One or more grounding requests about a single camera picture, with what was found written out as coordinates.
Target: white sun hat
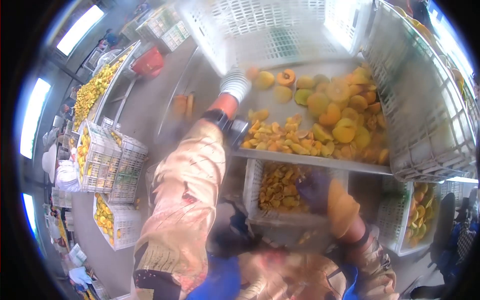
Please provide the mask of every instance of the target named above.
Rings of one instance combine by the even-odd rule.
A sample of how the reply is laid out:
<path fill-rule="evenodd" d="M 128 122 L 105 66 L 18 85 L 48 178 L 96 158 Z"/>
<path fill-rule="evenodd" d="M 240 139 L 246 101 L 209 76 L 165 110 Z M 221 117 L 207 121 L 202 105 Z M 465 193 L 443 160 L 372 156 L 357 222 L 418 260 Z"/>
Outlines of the white sun hat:
<path fill-rule="evenodd" d="M 43 154 L 42 157 L 42 168 L 48 173 L 50 182 L 53 183 L 55 179 L 55 162 L 57 160 L 57 145 L 53 144 L 50 146 L 47 152 Z"/>

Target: stacked crates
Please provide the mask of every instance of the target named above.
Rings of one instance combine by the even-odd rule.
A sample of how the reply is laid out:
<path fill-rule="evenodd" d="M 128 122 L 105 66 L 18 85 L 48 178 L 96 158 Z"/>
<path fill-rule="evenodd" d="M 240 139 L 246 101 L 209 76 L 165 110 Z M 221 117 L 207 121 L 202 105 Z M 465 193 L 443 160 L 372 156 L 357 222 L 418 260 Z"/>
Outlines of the stacked crates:
<path fill-rule="evenodd" d="M 145 40 L 158 40 L 162 35 L 180 21 L 173 5 L 164 5 L 156 13 L 143 22 L 136 32 Z"/>
<path fill-rule="evenodd" d="M 95 193 L 94 195 L 93 216 L 98 229 L 115 251 L 134 246 L 142 230 L 140 212 L 132 204 L 107 203 L 105 201 L 107 198 L 108 196 L 102 193 Z"/>
<path fill-rule="evenodd" d="M 108 197 L 109 203 L 133 203 L 137 183 L 142 172 L 148 148 L 143 143 L 119 132 L 112 132 L 121 147 L 119 169 L 113 190 Z"/>
<path fill-rule="evenodd" d="M 122 151 L 112 135 L 102 127 L 88 120 L 82 125 L 77 145 L 80 187 L 85 192 L 111 192 Z"/>
<path fill-rule="evenodd" d="M 189 36 L 190 33 L 183 25 L 183 22 L 180 21 L 168 30 L 167 33 L 161 37 L 161 40 L 170 51 L 173 51 Z"/>
<path fill-rule="evenodd" d="M 52 205 L 55 207 L 72 208 L 72 193 L 52 188 Z"/>

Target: white plastic crate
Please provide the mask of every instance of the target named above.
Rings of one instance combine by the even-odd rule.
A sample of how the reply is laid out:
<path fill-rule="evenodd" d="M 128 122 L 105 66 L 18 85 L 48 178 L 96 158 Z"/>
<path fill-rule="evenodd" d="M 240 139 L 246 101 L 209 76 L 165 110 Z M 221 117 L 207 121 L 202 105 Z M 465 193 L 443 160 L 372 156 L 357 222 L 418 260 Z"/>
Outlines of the white plastic crate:
<path fill-rule="evenodd" d="M 161 38 L 161 36 L 172 28 L 180 20 L 173 5 L 166 4 L 159 8 L 155 14 L 143 22 L 136 32 L 143 39 L 151 42 Z"/>
<path fill-rule="evenodd" d="M 165 43 L 170 51 L 174 51 L 184 40 L 190 36 L 190 33 L 183 25 L 183 22 L 178 22 L 170 30 L 167 31 L 161 40 Z"/>
<path fill-rule="evenodd" d="M 308 213 L 279 213 L 277 211 L 263 211 L 258 207 L 259 191 L 262 186 L 264 160 L 249 158 L 245 172 L 243 187 L 243 204 L 252 224 L 262 226 L 297 226 L 314 227 L 328 226 L 328 219 L 323 216 Z M 348 188 L 348 171 L 339 169 L 320 168 L 332 178 L 338 179 L 345 189 Z"/>
<path fill-rule="evenodd" d="M 370 0 L 182 0 L 177 11 L 214 70 L 357 55 Z"/>
<path fill-rule="evenodd" d="M 133 203 L 138 178 L 142 172 L 148 147 L 127 135 L 116 133 L 121 139 L 122 155 L 109 203 Z"/>
<path fill-rule="evenodd" d="M 57 152 L 57 160 L 68 160 L 69 158 L 70 158 L 70 153 L 68 151 L 63 150 L 62 148 L 59 148 Z"/>
<path fill-rule="evenodd" d="M 472 120 L 450 72 L 426 40 L 380 0 L 363 51 L 401 181 L 438 182 L 475 169 Z"/>
<path fill-rule="evenodd" d="M 80 187 L 84 192 L 111 192 L 120 163 L 121 149 L 110 132 L 105 131 L 102 127 L 85 120 L 79 129 L 81 134 L 83 134 L 84 126 L 88 129 L 91 142 L 85 157 L 83 177 L 78 171 Z"/>
<path fill-rule="evenodd" d="M 72 193 L 52 188 L 52 204 L 56 207 L 72 208 Z"/>
<path fill-rule="evenodd" d="M 68 231 L 75 231 L 75 224 L 73 222 L 73 214 L 71 212 L 65 212 L 65 223 L 67 224 Z"/>
<path fill-rule="evenodd" d="M 378 241 L 384 247 L 404 256 L 426 249 L 433 242 L 438 212 L 431 221 L 431 228 L 415 248 L 404 244 L 405 231 L 408 223 L 408 212 L 412 201 L 413 182 L 399 182 L 392 176 L 383 176 L 382 189 L 385 199 L 380 203 L 377 216 L 377 226 L 380 228 Z M 435 192 L 437 203 L 440 201 L 438 187 Z"/>
<path fill-rule="evenodd" d="M 103 117 L 102 119 L 102 124 L 100 125 L 103 129 L 106 129 L 106 130 L 112 130 L 112 127 L 113 127 L 113 120 L 107 118 L 107 117 Z M 121 124 L 120 123 L 117 123 L 117 126 L 115 126 L 115 131 L 116 132 L 119 132 L 120 131 L 120 128 L 121 128 Z"/>
<path fill-rule="evenodd" d="M 441 199 L 443 199 L 449 193 L 455 194 L 457 202 L 463 201 L 463 182 L 445 181 L 440 185 Z"/>
<path fill-rule="evenodd" d="M 131 204 L 109 204 L 105 200 L 108 196 L 100 194 L 103 203 L 110 209 L 113 214 L 113 245 L 110 244 L 110 236 L 103 232 L 103 229 L 98 227 L 98 230 L 103 234 L 107 243 L 112 247 L 114 251 L 135 246 L 135 243 L 140 238 L 140 232 L 142 230 L 142 220 L 140 212 L 135 210 L 135 207 Z M 93 213 L 96 212 L 96 196 L 94 195 Z M 117 237 L 117 231 L 120 230 L 120 238 Z"/>
<path fill-rule="evenodd" d="M 98 295 L 100 300 L 110 300 L 111 297 L 107 293 L 107 289 L 100 282 L 100 280 L 92 281 L 92 286 L 95 289 L 95 293 Z"/>
<path fill-rule="evenodd" d="M 68 135 L 66 133 L 63 135 L 61 145 L 66 149 L 70 148 L 70 135 Z"/>

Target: wristwatch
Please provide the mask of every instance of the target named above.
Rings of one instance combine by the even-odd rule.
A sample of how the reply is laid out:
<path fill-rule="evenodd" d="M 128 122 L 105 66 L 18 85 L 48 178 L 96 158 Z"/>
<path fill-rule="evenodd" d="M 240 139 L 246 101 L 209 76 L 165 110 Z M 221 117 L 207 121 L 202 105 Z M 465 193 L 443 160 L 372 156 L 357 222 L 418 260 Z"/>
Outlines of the wristwatch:
<path fill-rule="evenodd" d="M 240 147 L 250 127 L 250 122 L 245 121 L 242 117 L 236 116 L 235 119 L 230 120 L 223 110 L 217 108 L 204 112 L 202 119 L 218 126 L 227 140 L 227 145 L 233 150 Z"/>

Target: floral sleeve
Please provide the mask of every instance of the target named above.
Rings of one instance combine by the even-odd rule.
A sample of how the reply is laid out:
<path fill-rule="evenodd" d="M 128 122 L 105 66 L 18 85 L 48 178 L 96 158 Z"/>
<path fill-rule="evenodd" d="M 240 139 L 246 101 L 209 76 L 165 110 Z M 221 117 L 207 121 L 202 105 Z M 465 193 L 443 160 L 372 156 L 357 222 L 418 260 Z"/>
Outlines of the floral sleeve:
<path fill-rule="evenodd" d="M 155 170 L 155 209 L 134 250 L 132 294 L 184 299 L 207 274 L 205 243 L 225 173 L 222 132 L 198 121 Z"/>

